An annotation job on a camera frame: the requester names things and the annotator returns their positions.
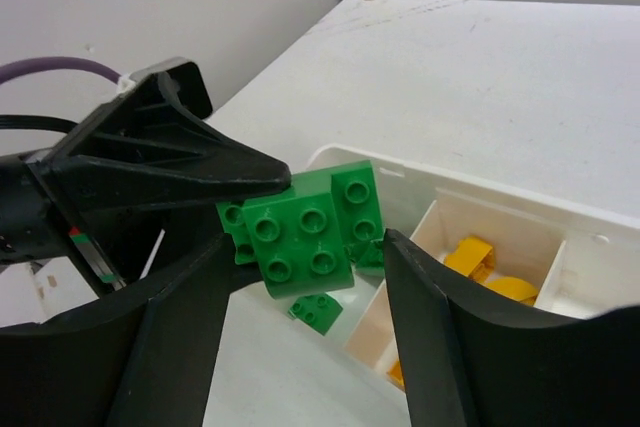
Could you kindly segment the white divided plastic container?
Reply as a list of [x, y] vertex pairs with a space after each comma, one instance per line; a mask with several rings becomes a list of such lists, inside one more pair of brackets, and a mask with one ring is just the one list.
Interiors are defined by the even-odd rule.
[[579, 319], [638, 303], [637, 219], [340, 145], [308, 166], [361, 160], [386, 226], [468, 279]]

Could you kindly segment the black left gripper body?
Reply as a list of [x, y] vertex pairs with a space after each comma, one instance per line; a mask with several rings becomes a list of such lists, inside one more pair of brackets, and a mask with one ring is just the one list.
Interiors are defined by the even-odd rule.
[[1, 269], [67, 257], [100, 297], [125, 287], [79, 230], [39, 185], [28, 163], [34, 152], [1, 158]]

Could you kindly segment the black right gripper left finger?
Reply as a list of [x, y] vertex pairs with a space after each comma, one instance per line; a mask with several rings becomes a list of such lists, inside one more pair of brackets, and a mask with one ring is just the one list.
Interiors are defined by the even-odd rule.
[[201, 425], [233, 257], [219, 236], [102, 299], [2, 328], [2, 425]]

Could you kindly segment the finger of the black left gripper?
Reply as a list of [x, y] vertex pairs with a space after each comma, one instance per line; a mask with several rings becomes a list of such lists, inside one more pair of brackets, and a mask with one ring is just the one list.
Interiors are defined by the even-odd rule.
[[290, 186], [285, 162], [207, 124], [213, 107], [195, 62], [164, 61], [133, 81], [27, 162], [67, 216], [209, 205]]

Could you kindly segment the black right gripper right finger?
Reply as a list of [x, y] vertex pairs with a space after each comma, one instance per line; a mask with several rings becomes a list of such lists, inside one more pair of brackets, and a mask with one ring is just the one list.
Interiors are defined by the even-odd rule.
[[415, 426], [635, 426], [639, 310], [580, 320], [503, 297], [401, 232], [383, 240]]

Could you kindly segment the green lego cluster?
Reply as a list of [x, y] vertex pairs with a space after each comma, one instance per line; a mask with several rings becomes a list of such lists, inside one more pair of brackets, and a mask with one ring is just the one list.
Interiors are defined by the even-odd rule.
[[274, 299], [353, 287], [352, 265], [384, 237], [369, 160], [295, 174], [281, 193], [217, 211], [235, 263], [255, 262]]

